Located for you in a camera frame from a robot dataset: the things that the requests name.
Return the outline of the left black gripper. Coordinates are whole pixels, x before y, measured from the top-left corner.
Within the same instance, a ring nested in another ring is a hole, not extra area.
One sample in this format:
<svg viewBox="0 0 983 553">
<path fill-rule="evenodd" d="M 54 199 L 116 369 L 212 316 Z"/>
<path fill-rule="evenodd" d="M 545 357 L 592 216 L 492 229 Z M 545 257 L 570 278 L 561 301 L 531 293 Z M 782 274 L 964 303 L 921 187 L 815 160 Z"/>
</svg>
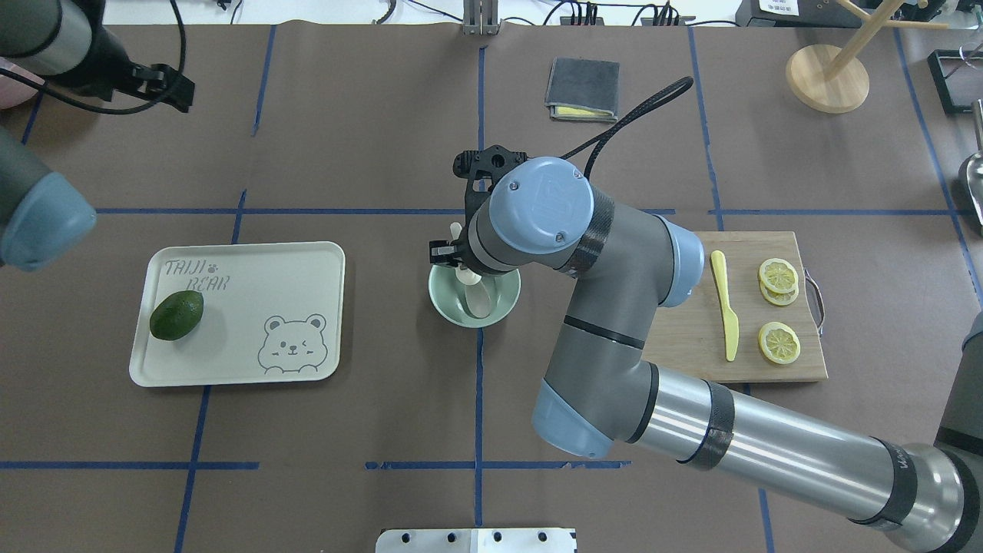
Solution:
<svg viewBox="0 0 983 553">
<path fill-rule="evenodd" d="M 131 61 L 112 32 L 101 34 L 101 100 L 119 91 L 148 102 L 167 104 L 187 113 L 194 100 L 194 83 L 166 64 L 144 66 Z"/>
</svg>

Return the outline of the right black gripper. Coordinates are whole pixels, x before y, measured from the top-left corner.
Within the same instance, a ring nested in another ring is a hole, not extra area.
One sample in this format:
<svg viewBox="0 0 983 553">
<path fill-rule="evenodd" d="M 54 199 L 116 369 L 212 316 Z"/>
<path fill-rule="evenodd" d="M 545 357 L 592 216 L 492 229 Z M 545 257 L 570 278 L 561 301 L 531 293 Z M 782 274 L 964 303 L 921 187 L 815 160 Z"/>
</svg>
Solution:
<svg viewBox="0 0 983 553">
<path fill-rule="evenodd" d="M 433 266 L 466 269 L 481 277 L 499 277 L 516 270 L 488 254 L 480 241 L 478 211 L 491 199 L 492 191 L 503 177 L 529 160 L 523 151 L 502 146 L 484 150 L 466 150 L 454 158 L 452 172 L 467 180 L 465 186 L 465 223 L 457 239 L 429 241 L 429 263 Z"/>
</svg>

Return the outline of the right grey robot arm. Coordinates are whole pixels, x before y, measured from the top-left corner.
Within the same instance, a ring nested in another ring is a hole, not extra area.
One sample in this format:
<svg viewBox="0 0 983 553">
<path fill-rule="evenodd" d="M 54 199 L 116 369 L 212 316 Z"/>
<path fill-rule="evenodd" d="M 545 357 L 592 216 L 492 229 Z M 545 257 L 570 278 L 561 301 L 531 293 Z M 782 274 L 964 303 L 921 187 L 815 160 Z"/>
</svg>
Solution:
<svg viewBox="0 0 983 553">
<path fill-rule="evenodd" d="M 689 230 L 614 202 L 557 157 L 463 151 L 465 227 L 432 265 L 487 279 L 539 263 L 576 279 L 533 413 L 540 437 L 600 458 L 637 443 L 881 531 L 913 552 L 981 550 L 981 320 L 933 445 L 863 436 L 643 358 L 657 308 L 703 274 Z"/>
</svg>

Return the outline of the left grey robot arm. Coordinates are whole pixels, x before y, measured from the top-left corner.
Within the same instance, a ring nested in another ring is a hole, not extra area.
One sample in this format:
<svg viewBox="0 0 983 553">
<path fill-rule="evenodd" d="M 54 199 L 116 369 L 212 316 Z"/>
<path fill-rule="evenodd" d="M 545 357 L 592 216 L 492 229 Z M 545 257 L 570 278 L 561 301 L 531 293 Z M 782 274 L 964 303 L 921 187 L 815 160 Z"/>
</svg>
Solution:
<svg viewBox="0 0 983 553">
<path fill-rule="evenodd" d="M 80 97 L 111 101 L 115 92 L 140 98 L 123 109 L 137 114 L 157 104 L 188 112 L 194 83 L 185 76 L 187 35 L 178 25 L 179 62 L 141 65 L 132 61 L 103 25 L 102 1 L 4 1 L 2 56 L 38 77 L 2 74 L 50 98 L 95 114 L 111 109 L 83 104 Z M 19 139 L 2 133 L 2 263 L 35 272 L 65 254 L 92 231 L 96 211 Z"/>
</svg>

